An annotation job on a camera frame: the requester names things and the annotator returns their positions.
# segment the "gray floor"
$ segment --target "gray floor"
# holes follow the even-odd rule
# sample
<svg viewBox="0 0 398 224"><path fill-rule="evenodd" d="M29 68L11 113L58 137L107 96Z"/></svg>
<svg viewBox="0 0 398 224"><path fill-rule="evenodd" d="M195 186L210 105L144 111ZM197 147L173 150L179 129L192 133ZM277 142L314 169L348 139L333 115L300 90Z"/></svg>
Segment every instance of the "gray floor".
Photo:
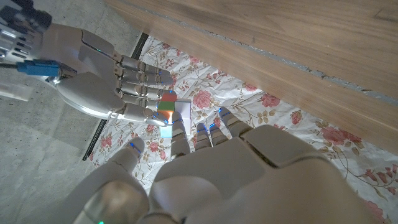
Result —
<svg viewBox="0 0 398 224"><path fill-rule="evenodd" d="M141 32L96 0L35 0L53 22L94 32L131 55ZM34 78L0 69L34 88L28 102L0 99L0 223L48 223L54 207L94 168L83 157L99 119L66 105Z"/></svg>

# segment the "wood grain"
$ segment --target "wood grain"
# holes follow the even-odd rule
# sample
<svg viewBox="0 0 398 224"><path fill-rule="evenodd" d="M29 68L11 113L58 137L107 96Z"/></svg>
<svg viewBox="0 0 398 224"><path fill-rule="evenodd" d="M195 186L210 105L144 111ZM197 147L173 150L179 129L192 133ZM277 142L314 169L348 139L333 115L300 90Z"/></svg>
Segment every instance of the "wood grain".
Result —
<svg viewBox="0 0 398 224"><path fill-rule="evenodd" d="M143 32L398 154L398 107L345 89L121 1L106 2Z"/></svg>
<svg viewBox="0 0 398 224"><path fill-rule="evenodd" d="M397 0L126 2L398 98Z"/></svg>

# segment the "robotic hand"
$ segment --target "robotic hand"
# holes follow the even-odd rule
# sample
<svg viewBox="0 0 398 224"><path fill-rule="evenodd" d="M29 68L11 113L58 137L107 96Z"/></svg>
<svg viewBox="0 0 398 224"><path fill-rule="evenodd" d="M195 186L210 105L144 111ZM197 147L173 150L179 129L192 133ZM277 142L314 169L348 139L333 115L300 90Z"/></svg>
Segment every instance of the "robotic hand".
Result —
<svg viewBox="0 0 398 224"><path fill-rule="evenodd" d="M226 108L219 116L233 138L198 124L190 153L181 116L173 114L174 159L157 173L148 197L131 177L144 149L135 138L67 197L57 222L376 223L307 143L272 126L252 129Z"/></svg>
<svg viewBox="0 0 398 224"><path fill-rule="evenodd" d="M148 85L172 84L170 72L120 55L87 30L52 24L31 0L1 1L0 59L17 62L18 71L48 83L86 114L167 125L154 110L163 93L175 93Z"/></svg>

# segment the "wire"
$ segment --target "wire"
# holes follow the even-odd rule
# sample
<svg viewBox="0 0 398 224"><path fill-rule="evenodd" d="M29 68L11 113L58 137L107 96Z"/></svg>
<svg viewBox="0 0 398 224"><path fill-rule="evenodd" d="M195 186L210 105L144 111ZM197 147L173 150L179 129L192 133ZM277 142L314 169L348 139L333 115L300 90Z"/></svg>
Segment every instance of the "wire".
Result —
<svg viewBox="0 0 398 224"><path fill-rule="evenodd" d="M14 69L17 69L18 66L14 65L14 64L0 63L0 68L14 68Z"/></svg>

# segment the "white fabric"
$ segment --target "white fabric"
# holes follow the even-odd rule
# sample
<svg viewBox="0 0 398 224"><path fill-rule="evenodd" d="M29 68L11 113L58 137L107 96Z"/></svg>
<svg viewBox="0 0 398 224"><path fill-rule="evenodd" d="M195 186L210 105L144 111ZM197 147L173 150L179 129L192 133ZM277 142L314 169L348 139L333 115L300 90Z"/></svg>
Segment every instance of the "white fabric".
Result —
<svg viewBox="0 0 398 224"><path fill-rule="evenodd" d="M253 127L276 125L324 153L380 221L398 223L398 192L395 193L398 188L398 156L152 37L147 40L141 59L171 71L176 82L167 88L174 89L178 98L192 100L193 133L199 122L206 126L211 123L220 125L216 114L219 106L227 107ZM220 128L228 135L224 125ZM98 167L134 136L143 138L147 148L133 175L148 192L157 171L170 160L170 139L160 138L158 128L111 119L90 160ZM196 135L191 136L189 143L193 150Z"/></svg>

